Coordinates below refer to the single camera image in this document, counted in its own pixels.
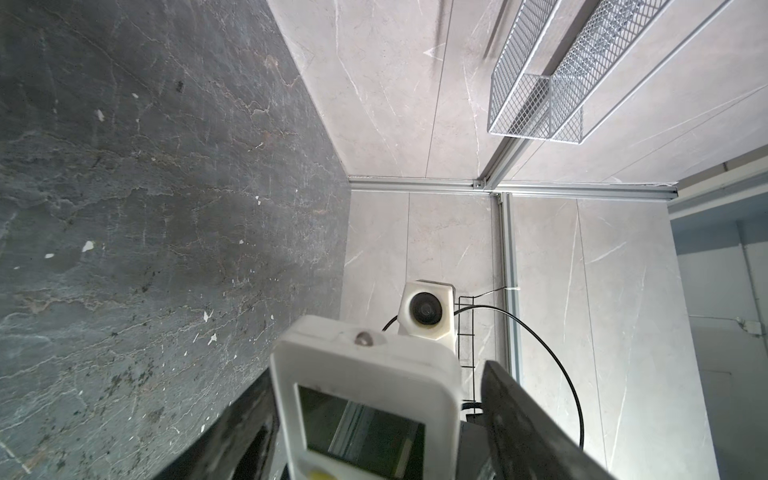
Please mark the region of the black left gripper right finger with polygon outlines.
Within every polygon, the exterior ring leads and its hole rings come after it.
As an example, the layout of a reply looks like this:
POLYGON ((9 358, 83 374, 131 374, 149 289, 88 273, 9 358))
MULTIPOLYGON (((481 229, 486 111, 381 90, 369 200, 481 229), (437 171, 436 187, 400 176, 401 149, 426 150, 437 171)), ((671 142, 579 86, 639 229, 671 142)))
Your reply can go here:
POLYGON ((482 409, 497 479, 610 479, 495 361, 485 363, 482 409))

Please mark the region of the white remote control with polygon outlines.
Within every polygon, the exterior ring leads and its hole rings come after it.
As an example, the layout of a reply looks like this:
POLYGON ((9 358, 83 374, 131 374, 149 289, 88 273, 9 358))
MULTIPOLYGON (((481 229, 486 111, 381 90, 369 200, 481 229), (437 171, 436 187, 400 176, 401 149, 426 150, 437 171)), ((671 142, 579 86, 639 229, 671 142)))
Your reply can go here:
POLYGON ((453 479, 462 374, 431 340, 305 316, 273 345, 293 479, 453 479))

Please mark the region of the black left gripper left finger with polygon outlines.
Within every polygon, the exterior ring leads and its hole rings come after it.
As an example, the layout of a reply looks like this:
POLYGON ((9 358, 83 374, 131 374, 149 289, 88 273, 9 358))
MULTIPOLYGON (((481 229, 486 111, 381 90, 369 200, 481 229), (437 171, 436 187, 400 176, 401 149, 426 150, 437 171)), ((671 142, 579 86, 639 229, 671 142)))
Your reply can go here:
POLYGON ((157 479, 268 479, 279 433, 269 371, 264 371, 157 479))

